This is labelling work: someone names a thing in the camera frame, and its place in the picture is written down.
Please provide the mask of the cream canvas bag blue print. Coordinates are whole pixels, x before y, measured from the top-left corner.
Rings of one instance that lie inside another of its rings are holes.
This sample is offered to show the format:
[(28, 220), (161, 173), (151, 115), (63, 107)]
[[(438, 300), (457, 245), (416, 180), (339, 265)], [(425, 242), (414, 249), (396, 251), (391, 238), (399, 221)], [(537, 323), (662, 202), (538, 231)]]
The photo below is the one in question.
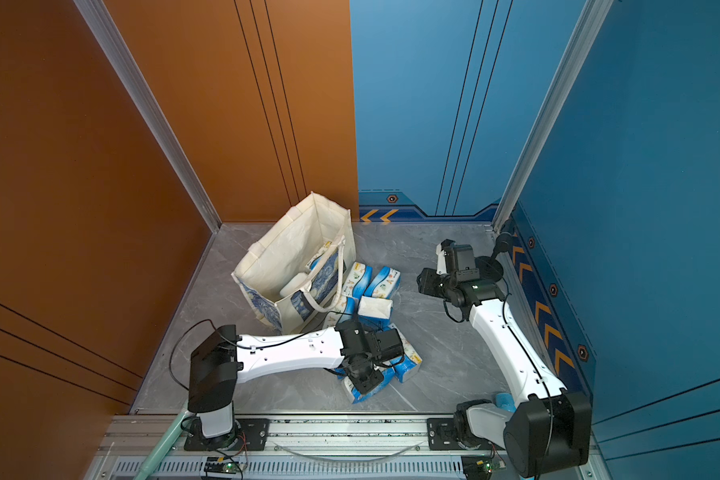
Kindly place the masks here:
[[(307, 262), (326, 241), (331, 247), (310, 271)], [(338, 303), (355, 259), (351, 211), (312, 192), (248, 248), (232, 278), (258, 320), (293, 333)], [(279, 291), (299, 272), (309, 275), (309, 285), (282, 298)]]

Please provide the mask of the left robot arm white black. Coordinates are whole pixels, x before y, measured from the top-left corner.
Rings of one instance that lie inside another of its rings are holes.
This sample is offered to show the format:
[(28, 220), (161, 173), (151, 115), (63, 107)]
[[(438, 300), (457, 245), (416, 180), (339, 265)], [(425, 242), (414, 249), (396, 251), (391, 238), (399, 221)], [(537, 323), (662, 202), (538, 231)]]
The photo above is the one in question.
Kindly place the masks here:
[(216, 328), (190, 357), (189, 433), (205, 449), (234, 444), (234, 393), (239, 383), (307, 369), (338, 370), (361, 393), (384, 380), (383, 366), (403, 354), (399, 334), (372, 332), (357, 321), (323, 330), (275, 337), (239, 335), (234, 325)]

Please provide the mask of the blue tissue pack column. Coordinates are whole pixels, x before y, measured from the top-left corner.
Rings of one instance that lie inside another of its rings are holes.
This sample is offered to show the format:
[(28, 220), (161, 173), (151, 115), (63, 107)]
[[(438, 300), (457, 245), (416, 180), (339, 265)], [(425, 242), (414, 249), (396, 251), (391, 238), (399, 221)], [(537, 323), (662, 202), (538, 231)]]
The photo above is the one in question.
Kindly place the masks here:
[(310, 271), (314, 270), (319, 263), (322, 256), (328, 251), (328, 249), (331, 247), (332, 242), (326, 241), (322, 246), (318, 248), (316, 253), (311, 257), (311, 259), (307, 262), (306, 266)]

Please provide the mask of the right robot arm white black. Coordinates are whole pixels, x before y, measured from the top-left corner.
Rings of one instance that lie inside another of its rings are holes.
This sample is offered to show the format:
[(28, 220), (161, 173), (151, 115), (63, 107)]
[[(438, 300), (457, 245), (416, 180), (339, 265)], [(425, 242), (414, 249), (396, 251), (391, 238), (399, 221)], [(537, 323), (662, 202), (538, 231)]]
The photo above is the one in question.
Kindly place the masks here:
[(586, 464), (592, 423), (588, 397), (570, 390), (523, 335), (507, 295), (496, 282), (449, 275), (425, 268), (417, 277), (420, 293), (439, 298), (462, 312), (485, 342), (504, 375), (515, 410), (493, 403), (466, 408), (468, 432), (501, 446), (525, 478)]

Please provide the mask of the blue tissue pack frontmost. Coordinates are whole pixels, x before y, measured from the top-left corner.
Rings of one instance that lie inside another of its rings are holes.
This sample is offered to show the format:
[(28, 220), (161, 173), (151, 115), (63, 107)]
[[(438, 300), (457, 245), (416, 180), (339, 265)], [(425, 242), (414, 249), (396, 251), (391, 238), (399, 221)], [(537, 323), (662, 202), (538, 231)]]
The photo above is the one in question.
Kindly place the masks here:
[(342, 391), (347, 395), (352, 404), (361, 403), (384, 389), (395, 377), (392, 368), (377, 368), (369, 378), (369, 382), (363, 384), (360, 389), (348, 376), (340, 376)]

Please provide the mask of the Vinda cartoon tissue pack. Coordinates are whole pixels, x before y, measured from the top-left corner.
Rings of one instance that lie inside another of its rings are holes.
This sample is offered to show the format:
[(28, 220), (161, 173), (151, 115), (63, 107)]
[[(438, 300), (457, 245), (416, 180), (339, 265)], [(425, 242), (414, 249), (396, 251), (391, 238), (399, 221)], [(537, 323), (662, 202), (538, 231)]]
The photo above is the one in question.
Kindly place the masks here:
[(309, 275), (305, 272), (299, 272), (281, 288), (279, 294), (282, 298), (291, 297), (305, 285), (309, 285)]

